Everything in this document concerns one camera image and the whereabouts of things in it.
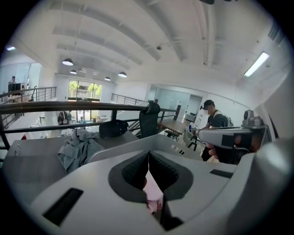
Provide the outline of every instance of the window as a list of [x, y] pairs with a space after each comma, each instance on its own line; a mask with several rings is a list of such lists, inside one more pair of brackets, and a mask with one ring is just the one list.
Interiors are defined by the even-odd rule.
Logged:
[[[101, 90], [101, 84], [70, 80], [68, 85], [68, 101], [100, 102]], [[73, 113], [75, 113], [76, 121], [79, 121], [81, 117], [86, 121], [99, 117], [98, 110], [79, 110], [72, 111], [72, 115]]]

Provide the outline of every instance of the rectangular ceiling light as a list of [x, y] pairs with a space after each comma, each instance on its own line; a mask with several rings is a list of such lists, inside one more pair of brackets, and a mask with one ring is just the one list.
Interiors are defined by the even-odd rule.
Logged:
[[14, 50], [14, 49], [15, 49], [14, 46], [7, 47], [7, 50]]
[[250, 77], [266, 60], [270, 57], [268, 54], [263, 52], [255, 63], [247, 70], [244, 74], [246, 77]]

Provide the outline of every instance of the backpack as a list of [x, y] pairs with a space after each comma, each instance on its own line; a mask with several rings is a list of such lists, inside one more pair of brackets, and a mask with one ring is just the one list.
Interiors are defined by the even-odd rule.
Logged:
[[[215, 118], [216, 115], [221, 114], [220, 111], [216, 111], [213, 115], [213, 118]], [[232, 122], [231, 118], [228, 117], [227, 115], [223, 115], [226, 118], [226, 123], [225, 123], [225, 127], [233, 127], [234, 123]]]

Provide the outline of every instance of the pink object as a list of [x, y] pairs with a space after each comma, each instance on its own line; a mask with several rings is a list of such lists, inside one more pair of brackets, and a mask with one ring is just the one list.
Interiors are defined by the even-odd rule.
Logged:
[[164, 194], [149, 171], [146, 174], [146, 179], [147, 183], [143, 190], [147, 195], [147, 208], [150, 213], [157, 212], [157, 210], [162, 209]]

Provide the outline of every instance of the crumpled gray cloth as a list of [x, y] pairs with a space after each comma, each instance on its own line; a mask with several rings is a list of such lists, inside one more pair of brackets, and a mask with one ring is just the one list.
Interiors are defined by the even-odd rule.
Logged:
[[65, 145], [57, 154], [67, 173], [87, 164], [94, 153], [104, 149], [96, 142], [98, 138], [98, 132], [88, 132], [85, 129], [74, 130], [72, 138], [65, 141]]

